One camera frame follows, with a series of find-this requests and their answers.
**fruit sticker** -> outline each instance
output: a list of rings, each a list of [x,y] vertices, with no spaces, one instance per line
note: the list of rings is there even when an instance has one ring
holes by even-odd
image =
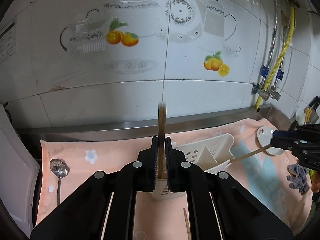
[[[139,37],[135,33],[126,32],[123,34],[120,30],[117,30],[120,27],[128,26],[127,23],[119,22],[118,18],[115,18],[109,26],[109,32],[106,35],[106,40],[108,43],[115,45],[121,42],[126,47],[132,47],[137,45],[139,42]]]
[[[220,54],[221,51],[218,51],[213,55],[206,56],[203,66],[206,70],[218,71],[220,76],[225,77],[229,74],[230,67],[223,63]]]

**pink towel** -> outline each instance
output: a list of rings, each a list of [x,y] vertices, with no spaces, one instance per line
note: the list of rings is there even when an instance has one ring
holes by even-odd
[[[259,121],[244,119],[220,127],[168,134],[172,146],[197,142],[220,134],[230,133],[235,138],[232,152],[247,153],[260,148],[256,131],[261,126],[274,126],[266,119]],[[38,207],[37,223],[42,221],[55,207],[58,178],[49,168],[52,158],[64,160],[70,167],[68,176],[61,182],[61,201],[67,198],[95,171],[111,173],[137,159],[141,150],[151,145],[151,137],[111,142],[67,142],[41,141],[43,180]],[[287,166],[297,159],[290,151],[280,156],[260,153],[246,161],[236,162],[227,168],[237,181],[255,195],[297,234],[305,224],[312,204],[312,192],[301,195],[289,188]],[[134,220],[134,232],[143,231],[146,239],[188,239],[183,208],[188,210],[186,197],[154,202],[150,193],[138,192]]]

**human hand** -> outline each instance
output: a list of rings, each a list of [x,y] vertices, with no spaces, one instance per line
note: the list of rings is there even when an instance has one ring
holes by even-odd
[[[318,193],[320,191],[320,173],[315,171],[311,180],[311,190],[314,193]]]

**chopstick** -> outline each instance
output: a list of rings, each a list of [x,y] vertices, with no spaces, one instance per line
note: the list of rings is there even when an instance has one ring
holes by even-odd
[[[184,212],[184,220],[186,221],[186,226],[187,226],[188,240],[191,240],[190,225],[189,225],[188,216],[185,208],[183,208],[183,212]]]
[[[158,179],[166,179],[163,174],[164,160],[164,135],[165,135],[165,119],[167,106],[165,103],[159,103],[158,107]]]
[[[240,156],[238,158],[235,158],[235,159],[231,160],[229,163],[234,163],[234,162],[243,160],[243,159],[248,158],[250,156],[253,156],[253,155],[255,155],[255,154],[259,153],[259,152],[263,152],[263,151],[265,151],[265,150],[267,150],[269,148],[271,148],[271,144],[268,144],[268,145],[266,145],[264,147],[259,148],[258,150],[255,150],[253,152],[250,152],[248,154],[245,154],[245,155],[242,155],[242,156]]]

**lemon slice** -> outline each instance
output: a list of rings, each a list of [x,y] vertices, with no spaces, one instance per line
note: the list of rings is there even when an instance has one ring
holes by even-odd
[[[230,68],[226,64],[222,64],[218,69],[218,74],[222,77],[225,77],[229,74]]]

